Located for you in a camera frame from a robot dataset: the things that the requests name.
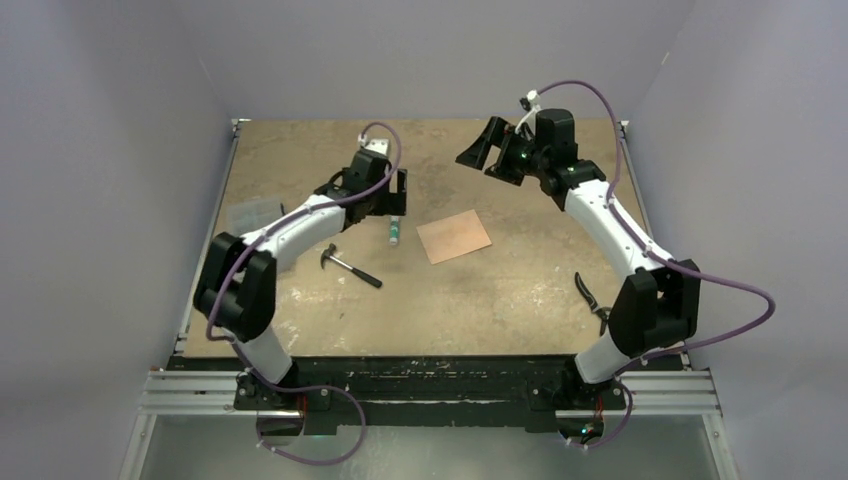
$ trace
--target metal frame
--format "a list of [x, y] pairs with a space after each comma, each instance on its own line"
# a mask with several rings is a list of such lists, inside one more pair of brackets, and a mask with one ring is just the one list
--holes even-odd
[[[150, 372], [139, 415], [257, 416], [234, 410], [238, 371]], [[633, 392], [633, 415], [717, 415], [720, 413], [710, 372], [628, 372], [621, 377]], [[296, 410], [262, 411], [262, 416], [298, 417]], [[557, 418], [591, 417], [591, 410], [559, 410]], [[621, 416], [623, 410], [605, 411]]]
[[[207, 246], [214, 233], [218, 215], [223, 202], [224, 191], [230, 176], [232, 164], [243, 123], [249, 119], [233, 120], [233, 142], [226, 161], [225, 174], [218, 190], [214, 214], [209, 222], [206, 241], [198, 257], [192, 288], [200, 275]], [[624, 159], [631, 172], [631, 181], [636, 192], [645, 230], [652, 235], [648, 216], [644, 211], [642, 194], [633, 175], [632, 161], [626, 142], [627, 122], [621, 122], [618, 141], [624, 152]], [[187, 341], [189, 319], [192, 309], [191, 299], [186, 309], [175, 343], [174, 352], [181, 354]], [[622, 375], [623, 383], [634, 393], [633, 415], [645, 416], [701, 416], [707, 432], [707, 440], [714, 464], [721, 480], [737, 480], [738, 474], [726, 441], [721, 409], [716, 396], [712, 375], [708, 371], [691, 371], [689, 357], [681, 354], [684, 371], [679, 372], [628, 372]], [[121, 468], [122, 480], [141, 478], [144, 461], [150, 446], [153, 430], [159, 416], [256, 416], [257, 411], [235, 410], [232, 402], [236, 394], [237, 371], [185, 372], [153, 371], [148, 374], [144, 392], [132, 436]], [[621, 416], [623, 410], [604, 412], [605, 415]], [[591, 416], [591, 411], [557, 411], [557, 418], [575, 418]], [[263, 411], [262, 416], [297, 417], [294, 410]]]

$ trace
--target hammer handle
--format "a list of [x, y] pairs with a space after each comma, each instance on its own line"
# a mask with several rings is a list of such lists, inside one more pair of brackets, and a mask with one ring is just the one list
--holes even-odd
[[383, 286], [383, 282], [381, 282], [380, 280], [377, 280], [376, 278], [372, 277], [371, 275], [368, 275], [367, 273], [363, 272], [362, 270], [360, 270], [356, 267], [351, 268], [350, 271], [353, 272], [353, 274], [356, 275], [357, 277], [359, 277], [359, 278], [365, 280], [366, 282], [370, 283], [371, 286], [373, 286], [374, 288], [380, 288], [380, 287]]

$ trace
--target workbench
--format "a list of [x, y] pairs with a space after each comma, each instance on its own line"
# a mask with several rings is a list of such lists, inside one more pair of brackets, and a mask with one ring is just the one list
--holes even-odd
[[[332, 239], [344, 260], [385, 285], [376, 290], [341, 269], [330, 270], [334, 265], [322, 271], [320, 252], [326, 244], [316, 245], [278, 278], [273, 325], [283, 345], [302, 362], [308, 356], [328, 357], [303, 363], [305, 369], [337, 360], [364, 362], [379, 371], [385, 369], [377, 362], [412, 364], [414, 355], [535, 365], [557, 357], [529, 355], [574, 353], [589, 346], [599, 334], [599, 320], [576, 291], [574, 272], [581, 273], [601, 305], [615, 298], [619, 282], [582, 227], [560, 213], [534, 179], [518, 188], [454, 163], [486, 120], [390, 123], [404, 142], [402, 167], [409, 169], [409, 208], [401, 221], [400, 244], [389, 247], [387, 218], [366, 219]], [[218, 211], [273, 196], [289, 210], [295, 208], [350, 164], [365, 124], [239, 123]], [[580, 157], [594, 160], [611, 176], [615, 144], [609, 123], [578, 121], [577, 140]], [[637, 192], [625, 168], [617, 195], [646, 227]], [[469, 209], [479, 214], [492, 245], [431, 265], [415, 226]], [[225, 230], [225, 217], [216, 213], [211, 219], [210, 237]], [[712, 377], [709, 371], [685, 368], [685, 356], [677, 366], [655, 361], [648, 371], [622, 375], [634, 393], [633, 418], [598, 454], [585, 456], [564, 447], [558, 433], [527, 433], [521, 426], [383, 425], [374, 416], [377, 404], [366, 402], [372, 414], [366, 441], [349, 461], [321, 468], [285, 461], [254, 448], [254, 424], [259, 414], [291, 418], [298, 412], [235, 408], [241, 364], [234, 358], [210, 358], [232, 356], [232, 350], [226, 343], [205, 341], [204, 322], [187, 309], [168, 369], [148, 375], [121, 478], [606, 478], [632, 472], [678, 478], [681, 471], [692, 479], [737, 478]], [[465, 357], [471, 354], [494, 356]], [[406, 357], [368, 358], [381, 355]], [[623, 413], [606, 409], [607, 428], [616, 428]], [[557, 421], [591, 414], [554, 412]], [[519, 409], [516, 418], [496, 421], [513, 424], [526, 415]], [[284, 448], [309, 458], [332, 458], [350, 448], [359, 428], [340, 424], [336, 435], [300, 436]]]
[[[388, 217], [366, 218], [330, 239], [342, 260], [384, 286], [377, 290], [336, 265], [322, 270], [329, 242], [302, 255], [278, 277], [272, 323], [292, 355], [562, 354], [598, 338], [599, 319], [575, 288], [574, 273], [602, 306], [611, 306], [620, 282], [589, 235], [535, 179], [515, 187], [454, 163], [486, 121], [388, 121], [401, 138], [401, 168], [409, 171], [399, 245], [388, 244]], [[231, 205], [270, 197], [288, 210], [299, 206], [350, 164], [366, 124], [243, 122], [213, 234], [227, 229]], [[369, 136], [390, 138], [379, 128]], [[578, 120], [576, 137], [579, 157], [595, 161], [611, 179], [617, 137], [609, 120]], [[616, 195], [644, 228], [626, 165]], [[431, 265], [415, 227], [471, 209], [492, 245]], [[206, 341], [199, 312], [188, 315], [185, 357], [233, 355], [225, 342]]]

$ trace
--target gray wall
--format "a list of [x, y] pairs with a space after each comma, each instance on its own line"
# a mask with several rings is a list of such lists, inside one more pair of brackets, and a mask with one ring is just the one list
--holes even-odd
[[573, 77], [629, 118], [694, 0], [176, 2], [233, 117], [485, 117]]
[[[698, 0], [630, 142], [658, 239], [771, 291], [713, 368], [743, 478], [845, 478], [848, 3]], [[764, 302], [707, 288], [698, 337]]]
[[115, 478], [229, 148], [166, 0], [0, 7], [0, 464]]

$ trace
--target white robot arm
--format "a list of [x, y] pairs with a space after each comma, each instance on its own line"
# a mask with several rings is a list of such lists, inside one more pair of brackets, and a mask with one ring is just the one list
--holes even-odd
[[[264, 378], [279, 383], [292, 368], [292, 359], [271, 328], [276, 304], [276, 277], [314, 245], [344, 231], [368, 215], [406, 213], [406, 171], [398, 170], [396, 192], [386, 183], [375, 193], [344, 206], [376, 185], [389, 171], [389, 142], [372, 140], [356, 152], [349, 168], [315, 190], [303, 205], [259, 230], [234, 237], [216, 236], [201, 270], [193, 304], [207, 318], [219, 295], [215, 324], [232, 338], [239, 351]], [[256, 245], [243, 264], [241, 281], [224, 279], [248, 245]]]
[[[621, 281], [609, 328], [564, 366], [558, 394], [559, 403], [567, 406], [607, 388], [616, 372], [646, 351], [694, 335], [700, 281], [647, 255], [650, 250], [661, 260], [697, 270], [691, 260], [676, 261], [656, 245], [615, 196], [608, 195], [610, 185], [597, 165], [578, 159], [571, 112], [541, 109], [537, 96], [522, 99], [522, 105], [528, 115], [517, 126], [490, 118], [479, 138], [456, 162], [483, 170], [491, 147], [500, 148], [497, 162], [484, 173], [514, 185], [521, 185], [527, 175], [538, 178], [542, 191], [586, 229]], [[529, 117], [535, 120], [535, 132], [526, 123]], [[644, 246], [613, 216], [613, 206]]]

